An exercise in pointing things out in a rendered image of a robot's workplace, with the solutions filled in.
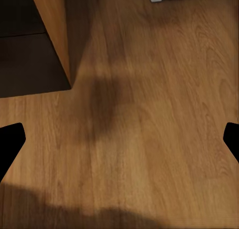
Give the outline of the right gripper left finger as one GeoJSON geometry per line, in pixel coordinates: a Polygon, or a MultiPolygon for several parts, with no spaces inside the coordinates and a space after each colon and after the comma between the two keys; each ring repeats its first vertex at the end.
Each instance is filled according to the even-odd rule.
{"type": "Polygon", "coordinates": [[[0,128],[0,182],[26,141],[21,122],[0,128]]]}

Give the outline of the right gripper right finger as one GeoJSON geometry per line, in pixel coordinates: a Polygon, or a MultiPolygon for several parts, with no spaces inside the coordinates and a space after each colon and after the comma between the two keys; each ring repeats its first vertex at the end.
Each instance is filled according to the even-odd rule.
{"type": "Polygon", "coordinates": [[[239,163],[239,124],[228,122],[223,140],[239,163]]]}

